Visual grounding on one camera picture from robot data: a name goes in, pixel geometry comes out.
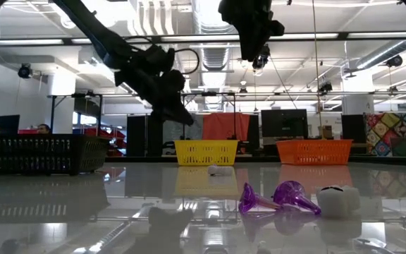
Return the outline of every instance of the colorful quilt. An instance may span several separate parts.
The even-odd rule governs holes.
[[[365,114],[364,122],[367,142],[374,155],[393,156],[391,139],[406,138],[406,113]]]

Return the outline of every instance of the table surface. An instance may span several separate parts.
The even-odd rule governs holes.
[[[217,177],[206,169],[118,163],[75,177],[0,176],[0,253],[406,251],[406,167],[239,163]],[[338,220],[262,207],[239,214],[244,183],[269,198],[287,180],[314,203],[318,187],[354,186],[361,208]]]

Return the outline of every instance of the person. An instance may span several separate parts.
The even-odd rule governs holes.
[[[42,123],[37,127],[37,133],[38,134],[50,134],[51,129],[47,124]]]

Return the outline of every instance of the orange curtain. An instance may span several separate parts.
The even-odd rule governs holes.
[[[204,140],[225,140],[234,135],[234,113],[214,113],[203,118]],[[236,113],[236,137],[247,140],[250,115]]]

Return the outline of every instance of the purple funnel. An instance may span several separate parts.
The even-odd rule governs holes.
[[[284,181],[275,190],[273,201],[279,205],[296,205],[318,215],[321,208],[305,197],[305,189],[296,181]]]
[[[248,212],[257,205],[275,210],[280,208],[280,205],[277,205],[275,202],[267,200],[266,198],[256,194],[250,184],[244,183],[244,191],[242,192],[242,196],[239,200],[239,212]]]

